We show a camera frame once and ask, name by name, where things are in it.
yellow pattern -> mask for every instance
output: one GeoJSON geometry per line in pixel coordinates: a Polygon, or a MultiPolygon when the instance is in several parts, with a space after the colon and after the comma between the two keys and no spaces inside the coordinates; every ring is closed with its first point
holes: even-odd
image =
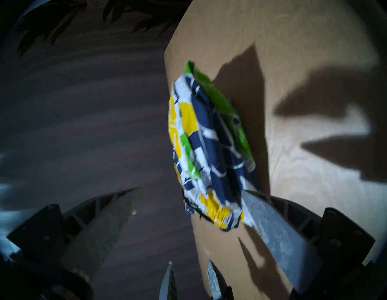
{"type": "Polygon", "coordinates": [[[173,97],[170,97],[169,100],[169,112],[168,112],[168,133],[170,135],[170,139],[173,145],[173,148],[176,151],[177,158],[180,159],[182,156],[182,151],[180,150],[180,144],[178,140],[178,134],[176,129],[176,111],[173,97]]]}
{"type": "Polygon", "coordinates": [[[197,131],[196,114],[190,103],[179,103],[184,132],[189,136],[197,131]]]}
{"type": "Polygon", "coordinates": [[[200,195],[200,202],[207,208],[206,215],[215,225],[222,229],[226,229],[224,218],[231,214],[230,209],[227,206],[220,207],[212,193],[212,189],[208,189],[207,193],[208,198],[205,198],[203,194],[200,195]]]}

leaf pattern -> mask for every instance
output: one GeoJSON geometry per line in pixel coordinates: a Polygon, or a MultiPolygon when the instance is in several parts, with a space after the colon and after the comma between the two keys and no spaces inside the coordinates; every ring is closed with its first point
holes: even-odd
{"type": "Polygon", "coordinates": [[[69,27],[71,22],[74,20],[77,12],[78,12],[78,9],[75,9],[73,14],[54,32],[51,38],[51,44],[55,43],[55,40],[57,39],[57,37],[60,36],[67,29],[67,27],[69,27]]]}

brown cardboard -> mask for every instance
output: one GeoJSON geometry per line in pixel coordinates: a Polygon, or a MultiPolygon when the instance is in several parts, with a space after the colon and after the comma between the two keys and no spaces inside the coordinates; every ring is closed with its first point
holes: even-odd
{"type": "MultiPolygon", "coordinates": [[[[385,92],[386,72],[352,6],[194,0],[165,51],[169,85],[187,60],[240,112],[263,191],[320,216],[326,207],[342,211],[377,239],[367,260],[377,257],[387,235],[387,187],[370,167],[374,148],[364,147],[359,156],[359,140],[346,138],[367,137],[378,122],[368,103],[385,92]],[[374,79],[380,94],[370,96],[374,79]],[[326,138],[332,140],[315,142],[326,138]]],[[[291,285],[255,230],[223,233],[197,216],[192,224],[208,292],[212,259],[235,299],[287,298],[291,285]]]]}

blurry background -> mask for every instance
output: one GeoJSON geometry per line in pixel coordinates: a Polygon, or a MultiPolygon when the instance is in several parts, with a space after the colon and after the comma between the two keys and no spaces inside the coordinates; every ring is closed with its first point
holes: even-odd
{"type": "Polygon", "coordinates": [[[111,23],[104,5],[94,8],[79,9],[53,45],[55,30],[46,41],[38,36],[23,56],[17,49],[28,31],[13,27],[3,41],[0,209],[57,203],[65,213],[142,187],[137,214],[91,281],[94,298],[155,299],[169,261],[179,296],[204,298],[167,132],[163,54],[176,24],[161,35],[166,23],[131,33],[152,15],[124,13],[111,23]]]}

wooden floor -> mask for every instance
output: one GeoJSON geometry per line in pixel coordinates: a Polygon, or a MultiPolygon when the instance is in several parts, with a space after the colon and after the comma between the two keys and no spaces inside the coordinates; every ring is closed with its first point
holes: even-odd
{"type": "Polygon", "coordinates": [[[163,53],[173,34],[131,34],[141,15],[103,24],[79,13],[51,46],[22,57],[2,46],[1,209],[62,212],[89,198],[142,187],[137,214],[92,280],[95,299],[157,299],[168,262],[181,299],[206,299],[190,218],[167,132],[163,53]]]}

